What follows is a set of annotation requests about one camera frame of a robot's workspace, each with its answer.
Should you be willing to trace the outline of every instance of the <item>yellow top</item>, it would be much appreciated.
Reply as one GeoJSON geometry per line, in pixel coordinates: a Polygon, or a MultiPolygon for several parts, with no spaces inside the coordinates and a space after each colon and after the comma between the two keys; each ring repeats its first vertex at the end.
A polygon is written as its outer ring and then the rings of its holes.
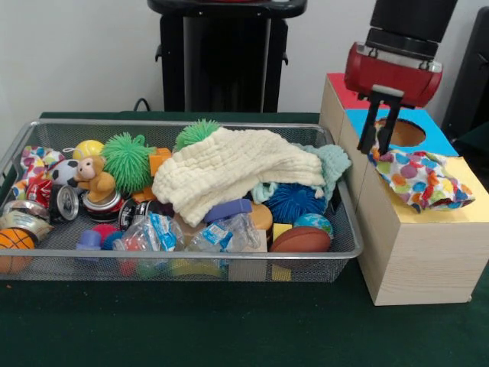
{"type": "Polygon", "coordinates": [[[461,209],[437,211],[427,209],[418,214],[407,206],[385,183],[390,201],[401,223],[487,223],[489,222],[489,194],[474,175],[464,158],[447,158],[446,170],[465,184],[474,194],[475,201],[461,209]]]}

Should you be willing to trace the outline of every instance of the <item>black cable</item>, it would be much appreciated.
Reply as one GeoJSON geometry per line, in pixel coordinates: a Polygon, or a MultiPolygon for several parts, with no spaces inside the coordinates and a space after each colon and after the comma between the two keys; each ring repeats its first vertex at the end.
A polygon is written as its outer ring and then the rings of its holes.
{"type": "Polygon", "coordinates": [[[146,107],[146,111],[151,111],[150,104],[147,102],[147,100],[145,98],[138,99],[138,101],[136,102],[136,104],[134,105],[134,108],[132,110],[137,111],[139,108],[139,105],[141,103],[144,103],[144,106],[146,107]]]}

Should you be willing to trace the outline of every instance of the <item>label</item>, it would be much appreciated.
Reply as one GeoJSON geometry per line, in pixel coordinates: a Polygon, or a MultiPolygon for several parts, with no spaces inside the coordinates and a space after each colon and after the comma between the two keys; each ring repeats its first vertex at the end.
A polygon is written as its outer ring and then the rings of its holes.
{"type": "Polygon", "coordinates": [[[202,231],[202,236],[213,245],[220,244],[221,252],[226,252],[232,233],[213,223],[202,231]]]}
{"type": "Polygon", "coordinates": [[[159,216],[149,213],[151,224],[164,251],[173,251],[176,246],[176,235],[171,232],[170,219],[167,216],[159,216]]]}
{"type": "Polygon", "coordinates": [[[21,212],[10,212],[0,218],[0,229],[20,228],[33,233],[39,241],[53,229],[47,222],[21,212]]]}

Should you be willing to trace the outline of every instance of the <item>orange block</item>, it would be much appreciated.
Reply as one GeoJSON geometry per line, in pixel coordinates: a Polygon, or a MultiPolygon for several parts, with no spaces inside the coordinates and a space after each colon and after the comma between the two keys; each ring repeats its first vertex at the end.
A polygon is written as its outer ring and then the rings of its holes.
{"type": "Polygon", "coordinates": [[[171,158],[171,151],[168,148],[158,148],[156,154],[150,155],[150,168],[151,176],[157,173],[158,168],[162,165],[168,158],[171,158]]]}
{"type": "Polygon", "coordinates": [[[137,193],[132,194],[132,198],[137,203],[142,203],[143,201],[156,200],[151,187],[145,187],[142,191],[138,191],[137,193]]]}

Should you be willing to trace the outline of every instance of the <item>brown ball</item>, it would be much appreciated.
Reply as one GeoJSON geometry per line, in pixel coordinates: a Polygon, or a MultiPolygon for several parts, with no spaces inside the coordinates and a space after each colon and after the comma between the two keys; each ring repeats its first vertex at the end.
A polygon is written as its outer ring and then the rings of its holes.
{"type": "Polygon", "coordinates": [[[314,227],[295,227],[279,235],[271,252],[327,252],[331,246],[328,233],[314,227]]]}

